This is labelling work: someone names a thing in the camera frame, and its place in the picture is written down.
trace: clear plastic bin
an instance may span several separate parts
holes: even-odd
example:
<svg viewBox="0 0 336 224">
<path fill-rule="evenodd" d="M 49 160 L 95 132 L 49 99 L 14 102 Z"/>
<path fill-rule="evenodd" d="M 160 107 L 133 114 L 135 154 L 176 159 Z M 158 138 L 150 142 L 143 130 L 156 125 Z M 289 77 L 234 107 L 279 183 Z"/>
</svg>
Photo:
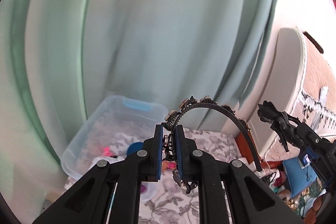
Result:
<svg viewBox="0 0 336 224">
<path fill-rule="evenodd" d="M 155 126 L 164 121 L 168 110 L 161 104 L 128 99 L 106 98 L 84 123 L 62 155 L 65 173 L 79 180 L 92 160 L 106 150 L 126 158 L 127 148 L 154 136 Z"/>
</svg>

